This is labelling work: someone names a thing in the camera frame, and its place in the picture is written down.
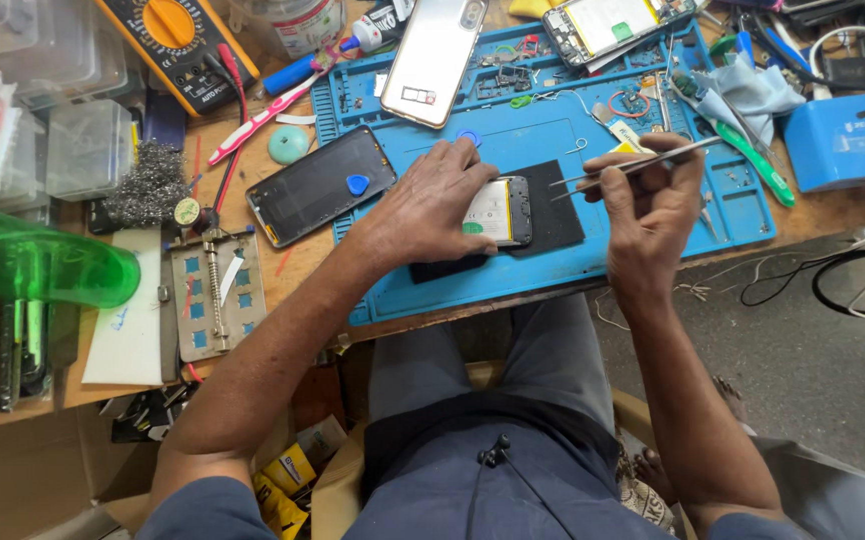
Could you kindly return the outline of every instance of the chair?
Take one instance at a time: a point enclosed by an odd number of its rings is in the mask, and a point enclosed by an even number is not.
[[[469,380],[476,390],[492,387],[503,372],[502,360],[491,360],[466,364]],[[650,409],[642,399],[626,392],[612,389],[613,411],[616,423],[645,446],[656,450],[653,422]],[[360,515],[360,479],[366,468],[363,452],[363,436],[366,425],[360,423],[349,433],[349,437],[335,453],[319,482],[312,489],[312,540],[340,540]],[[688,520],[686,535],[697,538]]]

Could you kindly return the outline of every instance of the blue silicone repair mat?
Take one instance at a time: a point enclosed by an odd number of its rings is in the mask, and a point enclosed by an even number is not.
[[[670,59],[667,46],[670,34],[657,35],[640,44],[588,78],[585,78],[585,70],[569,72],[555,52],[516,61],[513,66],[527,68],[533,76],[532,89],[504,95],[496,95],[495,90],[484,93],[481,90],[483,81],[495,81],[498,67],[479,67],[478,58],[496,52],[497,47],[500,47],[499,51],[509,50],[502,46],[515,47],[530,34],[539,38],[540,53],[551,49],[540,23],[489,31],[479,36],[449,122],[443,129],[427,128],[380,108],[379,98],[375,96],[376,74],[389,71],[395,53],[338,64],[311,90],[320,143],[328,143],[350,130],[368,125],[393,169],[402,174],[437,141],[454,141],[457,132],[471,129],[482,137],[478,148],[482,160],[495,164],[500,172],[558,160],[564,178],[583,174],[584,161],[609,152],[619,141],[583,111],[577,95],[563,92],[555,100],[535,101],[520,108],[513,108],[511,99],[572,90],[582,96],[582,101],[591,111],[594,104],[606,103],[615,92],[638,89],[644,76],[657,69],[665,71]],[[695,21],[677,30],[673,43],[673,68],[713,68]],[[687,104],[673,100],[672,93],[669,96],[674,131],[688,134],[695,141],[713,135],[711,132],[700,133],[698,122],[702,123],[702,120]],[[614,107],[619,111],[625,108],[621,97],[614,101]],[[645,105],[640,103],[640,109],[644,108]],[[655,124],[662,125],[659,104],[653,100],[646,116],[640,120],[626,119],[625,122],[640,134],[651,131]],[[576,148],[580,138],[587,141],[586,147],[566,153]],[[714,239],[702,222],[696,222],[684,256],[774,237],[773,216],[754,169],[725,143],[707,149],[702,192],[711,191],[713,194],[708,210],[719,240]],[[586,235],[582,242],[531,256],[513,257],[501,253],[491,257],[480,268],[418,285],[413,284],[407,268],[398,268],[380,279],[356,305],[349,316],[350,324],[386,321],[606,274],[609,240],[606,209],[601,202],[584,202],[582,194],[573,195],[572,202]],[[340,241],[349,227],[374,205],[375,201],[369,202],[351,214],[337,218],[332,224],[336,241]]]

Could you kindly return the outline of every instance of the digital multimeter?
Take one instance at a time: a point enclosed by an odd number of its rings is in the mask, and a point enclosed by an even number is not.
[[[232,49],[243,87],[259,70],[206,0],[95,0],[190,115],[201,117],[236,101],[237,91],[212,72],[217,45]]]

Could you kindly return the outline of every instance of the green plastic bottle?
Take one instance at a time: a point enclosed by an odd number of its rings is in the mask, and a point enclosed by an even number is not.
[[[0,213],[1,298],[115,308],[139,276],[129,251]]]

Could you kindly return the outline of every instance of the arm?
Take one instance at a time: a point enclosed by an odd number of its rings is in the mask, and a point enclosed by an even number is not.
[[[152,507],[206,477],[231,477],[252,487],[249,460],[313,357],[379,278],[403,264],[495,254],[494,241],[464,235],[462,228],[473,197],[498,174],[479,163],[465,137],[453,144],[439,141],[417,158],[190,400],[160,448]]]
[[[648,134],[657,152],[687,141]],[[611,153],[586,163],[600,170],[637,159]],[[609,283],[632,331],[663,467],[700,536],[733,512],[783,519],[773,477],[713,386],[673,309],[679,258],[700,215],[703,150],[688,161],[645,171],[631,183],[607,169],[586,199],[605,202],[611,227]]]

